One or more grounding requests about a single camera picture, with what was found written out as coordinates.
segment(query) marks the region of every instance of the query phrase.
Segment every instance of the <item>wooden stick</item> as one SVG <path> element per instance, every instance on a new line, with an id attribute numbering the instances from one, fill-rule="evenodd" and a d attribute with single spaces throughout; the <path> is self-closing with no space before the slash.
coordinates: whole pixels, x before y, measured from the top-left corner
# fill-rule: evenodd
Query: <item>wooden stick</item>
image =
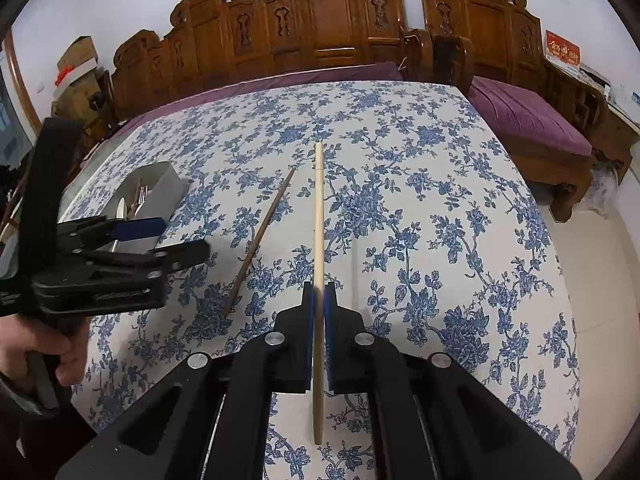
<path id="1" fill-rule="evenodd" d="M 324 160 L 322 142 L 316 142 L 316 232 L 314 240 L 314 442 L 322 444 L 324 423 Z"/>
<path id="2" fill-rule="evenodd" d="M 255 235 L 254 241 L 251 242 L 251 246 L 249 247 L 249 252 L 246 254 L 246 257 L 242 262 L 242 267 L 240 267 L 240 272 L 238 272 L 238 275 L 236 276 L 234 286 L 231 288 L 231 293 L 229 294 L 229 300 L 227 301 L 225 308 L 222 311 L 222 313 L 225 316 L 228 316 L 229 311 L 231 311 L 231 307 L 234 304 L 234 301 L 238 297 L 238 292 L 240 291 L 240 285 L 242 285 L 242 280 L 244 280 L 244 277 L 246 276 L 246 272 L 247 272 L 247 269 L 249 268 L 249 264 L 251 263 L 251 260 L 254 257 L 254 254 L 258 248 L 258 245 L 260 245 L 262 236 L 264 235 L 264 232 L 267 230 L 267 226 L 269 225 L 269 222 L 271 221 L 271 218 L 273 217 L 273 214 L 276 211 L 276 208 L 278 206 L 278 203 L 280 202 L 280 199 L 282 198 L 282 196 L 284 195 L 284 192 L 289 186 L 289 182 L 291 181 L 291 177 L 293 176 L 293 173 L 295 171 L 296 171 L 296 168 L 291 168 L 291 171 L 289 171 L 289 174 L 287 175 L 286 179 L 280 185 L 280 189 L 278 190 L 276 198 L 273 199 L 273 202 L 271 203 L 271 207 L 267 211 L 267 215 L 264 217 L 264 220 L 262 220 L 262 224 L 260 224 L 260 228 L 258 229 L 258 234 Z"/>
<path id="3" fill-rule="evenodd" d="M 22 193 L 22 190 L 27 185 L 28 176 L 29 176 L 29 167 L 27 167 L 26 170 L 24 171 L 24 175 L 20 179 L 20 182 L 18 182 L 18 186 L 15 188 L 14 194 L 11 195 L 9 202 L 6 205 L 6 209 L 4 210 L 4 215 L 2 215 L 2 221 L 0 221 L 0 234 L 2 234 L 2 231 L 4 230 L 4 226 L 11 223 L 10 222 L 11 215 L 14 212 L 14 209 L 18 203 L 18 200 L 20 199 L 20 194 Z"/>

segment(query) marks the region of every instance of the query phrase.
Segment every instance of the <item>table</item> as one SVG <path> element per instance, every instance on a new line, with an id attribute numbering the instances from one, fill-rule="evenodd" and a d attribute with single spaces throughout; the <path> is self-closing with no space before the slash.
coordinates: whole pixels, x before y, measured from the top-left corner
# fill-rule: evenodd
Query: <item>table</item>
<path id="1" fill-rule="evenodd" d="M 342 82 L 256 92 L 141 126 L 65 219 L 96 214 L 136 167 L 168 160 L 190 178 L 161 244 L 206 237 L 211 258 L 174 274 L 158 311 L 92 322 L 74 403 L 100 430 L 192 351 L 237 351 L 300 303 L 312 277 L 314 142 L 325 144 L 326 278 L 373 333 L 427 357 L 444 350 L 570 457 L 578 419 L 575 326 L 549 232 L 494 134 L 455 88 Z M 257 227 L 290 187 L 239 303 L 222 316 Z M 374 477 L 365 395 L 277 394 L 268 478 Z"/>

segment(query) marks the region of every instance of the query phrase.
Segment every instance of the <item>metal screw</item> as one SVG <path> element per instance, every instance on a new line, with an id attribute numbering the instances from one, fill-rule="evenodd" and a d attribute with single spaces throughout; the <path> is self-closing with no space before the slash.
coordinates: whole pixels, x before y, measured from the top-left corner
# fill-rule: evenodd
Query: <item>metal screw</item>
<path id="1" fill-rule="evenodd" d="M 278 346 L 284 343 L 284 334 L 282 332 L 269 332 L 264 336 L 264 342 L 269 346 Z"/>
<path id="2" fill-rule="evenodd" d="M 197 354 L 191 354 L 187 359 L 187 364 L 189 365 L 189 368 L 193 368 L 194 370 L 202 368 L 208 362 L 209 362 L 209 356 L 201 352 Z"/>
<path id="3" fill-rule="evenodd" d="M 375 343 L 376 338 L 369 332 L 358 332 L 353 338 L 360 346 L 371 346 Z"/>
<path id="4" fill-rule="evenodd" d="M 451 366 L 451 357 L 443 353 L 437 353 L 431 356 L 431 364 L 436 368 L 449 368 Z"/>

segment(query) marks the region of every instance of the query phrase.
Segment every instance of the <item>purple seat cushion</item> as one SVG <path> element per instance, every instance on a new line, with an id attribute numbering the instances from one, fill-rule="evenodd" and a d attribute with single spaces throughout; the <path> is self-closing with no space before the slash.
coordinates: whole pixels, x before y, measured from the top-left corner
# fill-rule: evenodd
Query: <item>purple seat cushion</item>
<path id="1" fill-rule="evenodd" d="M 306 72 L 292 72 L 288 74 L 252 79 L 234 85 L 223 86 L 196 94 L 179 101 L 155 108 L 145 114 L 132 118 L 116 135 L 142 126 L 142 124 L 157 118 L 167 116 L 193 106 L 218 101 L 227 97 L 251 94 L 260 90 L 284 88 L 286 86 L 307 85 L 313 83 L 335 83 L 338 81 L 402 81 L 398 66 L 391 61 L 370 65 L 341 66 L 337 68 L 321 68 Z"/>
<path id="2" fill-rule="evenodd" d="M 519 136 L 562 152 L 591 154 L 589 141 L 531 90 L 475 76 L 468 98 L 498 137 Z"/>

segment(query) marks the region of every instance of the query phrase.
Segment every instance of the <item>blue gripper pad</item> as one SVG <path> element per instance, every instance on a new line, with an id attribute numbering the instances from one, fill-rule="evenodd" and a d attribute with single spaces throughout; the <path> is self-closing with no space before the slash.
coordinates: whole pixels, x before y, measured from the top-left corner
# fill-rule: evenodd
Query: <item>blue gripper pad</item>
<path id="1" fill-rule="evenodd" d="M 306 383 L 308 384 L 308 387 L 311 388 L 311 375 L 313 373 L 312 362 L 314 358 L 314 319 L 316 317 L 316 293 L 311 282 L 305 282 L 302 297 L 303 301 L 304 298 L 310 298 L 310 307 L 306 318 Z"/>
<path id="2" fill-rule="evenodd" d="M 324 286 L 322 309 L 324 310 L 324 351 L 326 355 L 326 376 L 329 381 L 329 391 L 334 390 L 334 375 L 332 374 L 332 366 L 334 363 L 334 332 L 332 330 L 332 305 L 336 303 L 335 285 L 327 283 Z"/>
<path id="3" fill-rule="evenodd" d="M 139 240 L 140 238 L 151 238 L 160 236 L 166 229 L 164 219 L 158 218 L 141 218 L 140 220 L 129 220 L 127 222 L 118 222 L 111 230 L 111 237 L 114 240 L 127 242 L 129 240 Z"/>

